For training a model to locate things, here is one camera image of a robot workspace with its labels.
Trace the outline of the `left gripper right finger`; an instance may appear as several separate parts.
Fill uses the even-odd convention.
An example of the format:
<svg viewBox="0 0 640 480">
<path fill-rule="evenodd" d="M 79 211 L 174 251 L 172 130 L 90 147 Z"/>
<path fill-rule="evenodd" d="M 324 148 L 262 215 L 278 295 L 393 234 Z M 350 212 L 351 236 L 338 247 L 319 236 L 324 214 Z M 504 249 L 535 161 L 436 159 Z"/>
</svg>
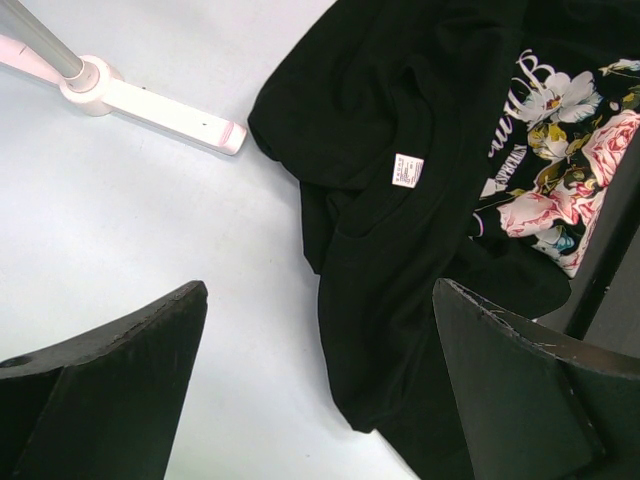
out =
<svg viewBox="0 0 640 480">
<path fill-rule="evenodd" d="M 437 330 L 478 479 L 636 479 L 639 361 L 446 279 Z"/>
</svg>

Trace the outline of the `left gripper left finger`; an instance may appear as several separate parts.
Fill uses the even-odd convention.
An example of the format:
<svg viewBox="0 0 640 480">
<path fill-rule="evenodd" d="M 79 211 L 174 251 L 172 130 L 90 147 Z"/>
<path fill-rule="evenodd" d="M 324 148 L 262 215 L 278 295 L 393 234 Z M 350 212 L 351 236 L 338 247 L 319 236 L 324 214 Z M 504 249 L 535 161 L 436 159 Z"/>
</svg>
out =
<svg viewBox="0 0 640 480">
<path fill-rule="evenodd" d="M 2 361 L 2 478 L 164 478 L 206 315 L 207 288 L 190 281 Z"/>
</svg>

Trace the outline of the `black t-shirt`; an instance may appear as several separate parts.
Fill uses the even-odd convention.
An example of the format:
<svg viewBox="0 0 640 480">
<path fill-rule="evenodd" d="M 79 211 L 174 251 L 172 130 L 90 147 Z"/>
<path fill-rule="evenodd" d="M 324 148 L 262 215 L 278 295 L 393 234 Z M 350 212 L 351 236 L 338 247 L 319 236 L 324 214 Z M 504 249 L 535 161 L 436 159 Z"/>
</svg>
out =
<svg viewBox="0 0 640 480">
<path fill-rule="evenodd" d="M 299 182 L 333 401 L 422 479 L 473 475 L 432 292 L 562 307 L 639 128 L 635 1 L 338 1 L 249 115 Z"/>
</svg>

